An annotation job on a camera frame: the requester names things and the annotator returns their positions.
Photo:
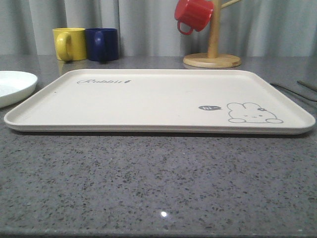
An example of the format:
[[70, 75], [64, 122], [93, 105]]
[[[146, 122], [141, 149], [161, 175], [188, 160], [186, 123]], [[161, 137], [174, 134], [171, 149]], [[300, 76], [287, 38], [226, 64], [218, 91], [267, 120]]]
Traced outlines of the white round plate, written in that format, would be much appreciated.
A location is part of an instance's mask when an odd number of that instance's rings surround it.
[[0, 72], [0, 107], [17, 103], [30, 96], [37, 85], [36, 75], [23, 71]]

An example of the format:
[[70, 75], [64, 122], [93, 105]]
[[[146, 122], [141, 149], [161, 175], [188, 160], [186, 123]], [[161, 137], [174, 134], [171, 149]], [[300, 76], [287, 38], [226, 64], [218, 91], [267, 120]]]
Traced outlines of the wooden mug tree stand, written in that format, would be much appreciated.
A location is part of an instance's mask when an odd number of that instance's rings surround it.
[[213, 0], [214, 11], [210, 23], [210, 33], [207, 53], [186, 55], [183, 62], [187, 65], [202, 68], [230, 68], [241, 65], [241, 59], [234, 55], [220, 54], [218, 52], [220, 11], [239, 0], [229, 0], [222, 4], [220, 0]]

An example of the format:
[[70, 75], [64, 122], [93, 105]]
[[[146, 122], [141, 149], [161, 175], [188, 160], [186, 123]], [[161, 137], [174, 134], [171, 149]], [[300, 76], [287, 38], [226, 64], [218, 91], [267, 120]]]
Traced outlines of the silver chopstick pair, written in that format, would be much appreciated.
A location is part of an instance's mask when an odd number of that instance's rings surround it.
[[309, 84], [309, 83], [301, 81], [301, 80], [297, 81], [297, 83], [312, 90], [312, 91], [314, 91], [314, 92], [317, 92], [317, 87], [312, 85], [312, 84]]

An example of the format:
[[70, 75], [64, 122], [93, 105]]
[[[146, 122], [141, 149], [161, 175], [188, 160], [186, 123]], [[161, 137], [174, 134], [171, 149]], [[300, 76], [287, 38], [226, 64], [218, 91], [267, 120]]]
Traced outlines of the dark blue mug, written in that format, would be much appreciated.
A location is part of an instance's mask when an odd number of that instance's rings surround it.
[[87, 58], [92, 61], [119, 59], [118, 30], [115, 28], [85, 29]]

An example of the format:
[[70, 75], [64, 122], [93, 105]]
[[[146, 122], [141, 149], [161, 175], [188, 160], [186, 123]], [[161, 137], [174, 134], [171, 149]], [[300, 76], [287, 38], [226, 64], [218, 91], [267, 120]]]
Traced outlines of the red mug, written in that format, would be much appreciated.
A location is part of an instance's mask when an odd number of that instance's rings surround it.
[[[193, 30], [202, 31], [209, 21], [214, 10], [214, 4], [208, 0], [179, 0], [174, 12], [177, 20], [178, 31], [184, 35], [190, 35]], [[186, 24], [190, 30], [181, 30], [181, 24]]]

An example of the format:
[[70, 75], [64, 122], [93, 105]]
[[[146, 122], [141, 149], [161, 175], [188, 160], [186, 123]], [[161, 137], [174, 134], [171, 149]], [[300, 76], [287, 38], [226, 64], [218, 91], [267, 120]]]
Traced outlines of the yellow mug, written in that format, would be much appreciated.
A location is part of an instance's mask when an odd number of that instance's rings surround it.
[[84, 28], [55, 28], [53, 38], [58, 60], [77, 61], [87, 58]]

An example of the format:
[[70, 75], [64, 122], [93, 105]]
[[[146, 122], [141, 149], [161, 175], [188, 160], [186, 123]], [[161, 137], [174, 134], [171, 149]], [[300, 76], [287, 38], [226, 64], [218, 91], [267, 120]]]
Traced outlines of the beige rabbit serving tray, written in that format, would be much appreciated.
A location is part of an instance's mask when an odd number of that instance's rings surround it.
[[81, 69], [4, 122], [18, 131], [301, 134], [316, 121], [248, 71]]

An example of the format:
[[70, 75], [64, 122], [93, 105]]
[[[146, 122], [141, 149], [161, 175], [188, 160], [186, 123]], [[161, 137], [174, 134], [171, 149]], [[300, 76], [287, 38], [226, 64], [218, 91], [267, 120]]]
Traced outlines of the grey curtain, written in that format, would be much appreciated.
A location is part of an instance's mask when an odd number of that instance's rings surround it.
[[[208, 29], [180, 34], [174, 0], [3, 0], [0, 52], [52, 55], [53, 29], [116, 28], [124, 56], [183, 56], [205, 52]], [[243, 0], [221, 11], [220, 53], [315, 56], [314, 0]]]

